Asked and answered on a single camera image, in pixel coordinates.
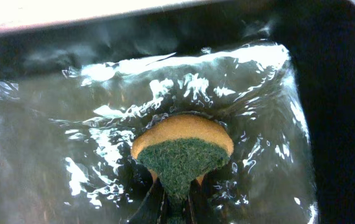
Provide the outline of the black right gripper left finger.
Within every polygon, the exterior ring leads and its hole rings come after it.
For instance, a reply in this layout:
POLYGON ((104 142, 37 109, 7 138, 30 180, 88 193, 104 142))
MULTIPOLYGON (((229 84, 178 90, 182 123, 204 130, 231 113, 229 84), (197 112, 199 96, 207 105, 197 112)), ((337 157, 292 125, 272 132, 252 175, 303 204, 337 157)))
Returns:
POLYGON ((127 219, 129 224, 166 224, 167 194, 159 179, 153 183, 137 211, 127 219))

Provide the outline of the yellow green sponge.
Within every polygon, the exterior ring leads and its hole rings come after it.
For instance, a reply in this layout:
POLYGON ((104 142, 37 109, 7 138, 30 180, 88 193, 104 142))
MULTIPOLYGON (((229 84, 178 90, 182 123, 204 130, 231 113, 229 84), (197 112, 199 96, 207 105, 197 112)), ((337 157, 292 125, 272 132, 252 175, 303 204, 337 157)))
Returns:
POLYGON ((222 125, 201 116, 163 119, 132 144, 131 156, 159 179, 167 194, 167 223, 185 222, 185 201, 193 180, 227 165, 233 140, 222 125))

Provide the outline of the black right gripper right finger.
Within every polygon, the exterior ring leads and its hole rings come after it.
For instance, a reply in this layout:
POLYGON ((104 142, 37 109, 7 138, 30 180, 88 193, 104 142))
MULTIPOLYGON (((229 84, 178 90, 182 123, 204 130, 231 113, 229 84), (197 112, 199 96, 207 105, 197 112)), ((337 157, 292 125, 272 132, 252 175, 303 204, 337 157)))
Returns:
POLYGON ((213 211, 196 179, 191 182, 190 191, 185 201, 185 222, 186 224, 214 223, 213 211))

